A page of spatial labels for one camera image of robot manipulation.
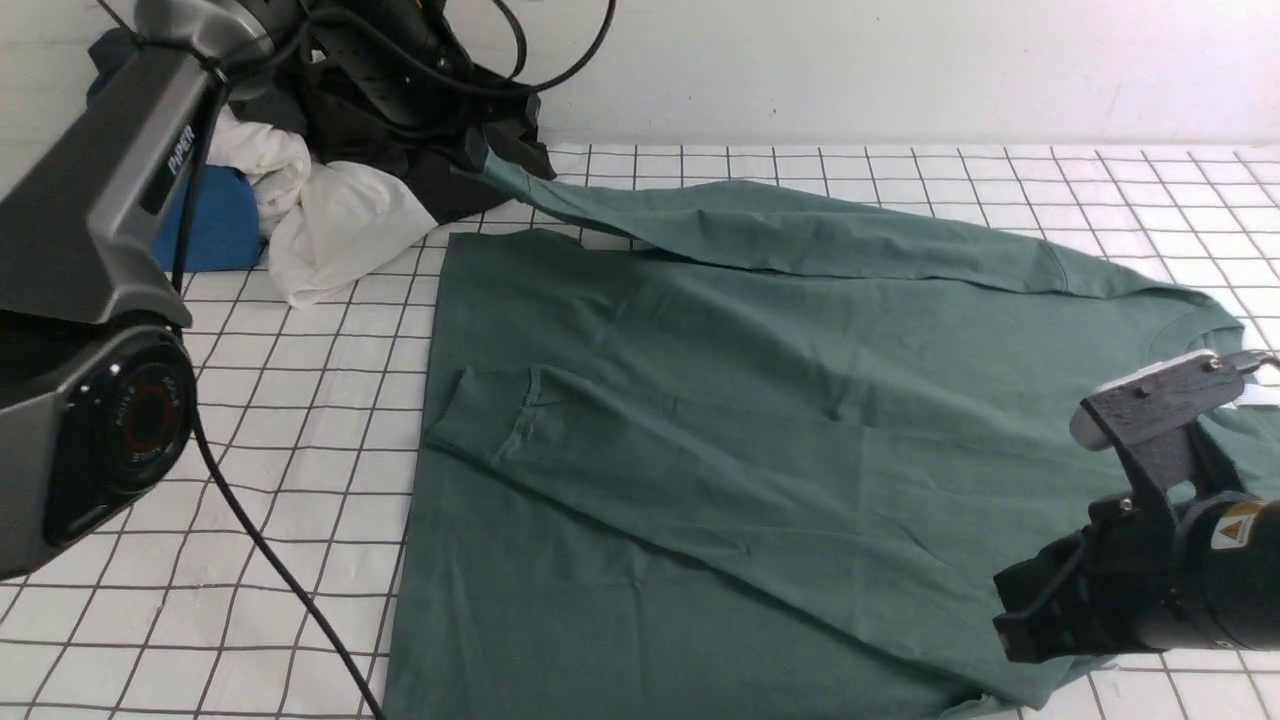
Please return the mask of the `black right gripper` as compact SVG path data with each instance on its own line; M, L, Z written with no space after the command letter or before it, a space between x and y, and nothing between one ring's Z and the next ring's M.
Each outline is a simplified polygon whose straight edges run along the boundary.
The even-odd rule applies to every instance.
M1156 416L1144 400L1082 402L1071 427L1102 439L1129 488L1096 500L1088 523L995 577L995 632L1015 664L1210 648L1216 623L1190 538L1206 510L1196 418Z

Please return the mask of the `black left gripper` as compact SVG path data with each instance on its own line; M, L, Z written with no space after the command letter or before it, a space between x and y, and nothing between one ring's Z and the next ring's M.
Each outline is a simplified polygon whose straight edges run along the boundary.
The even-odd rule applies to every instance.
M321 1L330 18L310 27L300 49L300 60L337 59L378 106L392 129L420 133L421 137L462 135L461 161L467 169L479 168L490 152L483 127L516 119L525 129L536 129L541 104L524 85L477 64L461 46L443 14L439 1ZM375 65L393 61L406 73L421 76L458 102L458 119L435 129L425 129L421 111L403 97L397 101L390 74Z

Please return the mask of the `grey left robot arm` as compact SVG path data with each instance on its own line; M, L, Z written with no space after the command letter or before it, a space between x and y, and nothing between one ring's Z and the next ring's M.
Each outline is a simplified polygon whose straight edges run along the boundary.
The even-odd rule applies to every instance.
M1 574L37 571L148 493L197 404L192 323L152 254L189 210L230 97L337 35L355 77L410 92L381 120L471 163L495 120L530 129L538 90L474 65L417 1L141 1L140 47L3 199Z

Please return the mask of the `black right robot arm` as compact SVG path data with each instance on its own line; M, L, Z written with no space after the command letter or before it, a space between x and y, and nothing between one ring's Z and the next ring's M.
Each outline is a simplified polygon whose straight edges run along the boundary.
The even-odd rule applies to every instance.
M1277 648L1277 500L1207 421L1117 442L1130 488L995 577L1015 664Z

